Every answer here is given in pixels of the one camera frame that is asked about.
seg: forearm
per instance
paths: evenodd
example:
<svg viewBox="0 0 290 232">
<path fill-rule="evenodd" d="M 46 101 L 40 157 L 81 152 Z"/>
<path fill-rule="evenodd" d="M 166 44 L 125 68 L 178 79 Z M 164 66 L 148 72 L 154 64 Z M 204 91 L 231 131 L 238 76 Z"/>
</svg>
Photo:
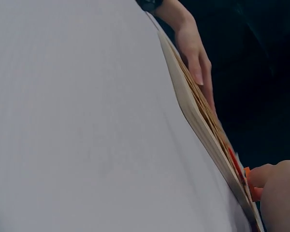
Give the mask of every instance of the forearm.
<svg viewBox="0 0 290 232">
<path fill-rule="evenodd" d="M 154 15 L 166 22 L 174 31 L 178 31 L 187 20 L 195 22 L 191 13 L 178 0 L 164 0 Z"/>
</svg>

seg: white table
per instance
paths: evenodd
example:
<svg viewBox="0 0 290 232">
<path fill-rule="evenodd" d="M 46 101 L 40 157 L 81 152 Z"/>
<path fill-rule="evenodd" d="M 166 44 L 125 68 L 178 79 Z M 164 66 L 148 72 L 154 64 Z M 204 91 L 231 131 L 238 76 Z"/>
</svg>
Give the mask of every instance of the white table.
<svg viewBox="0 0 290 232">
<path fill-rule="evenodd" d="M 0 0 L 0 232 L 247 232 L 134 0 Z"/>
</svg>

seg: open book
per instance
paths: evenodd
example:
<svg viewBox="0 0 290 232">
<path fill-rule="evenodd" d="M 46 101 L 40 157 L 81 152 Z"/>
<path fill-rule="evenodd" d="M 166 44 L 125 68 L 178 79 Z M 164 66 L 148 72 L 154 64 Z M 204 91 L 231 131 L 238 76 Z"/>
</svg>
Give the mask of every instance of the open book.
<svg viewBox="0 0 290 232">
<path fill-rule="evenodd" d="M 185 118 L 239 201 L 252 230 L 263 231 L 260 215 L 252 201 L 244 170 L 239 165 L 222 126 L 163 31 L 159 31 L 159 39 L 175 94 Z"/>
</svg>

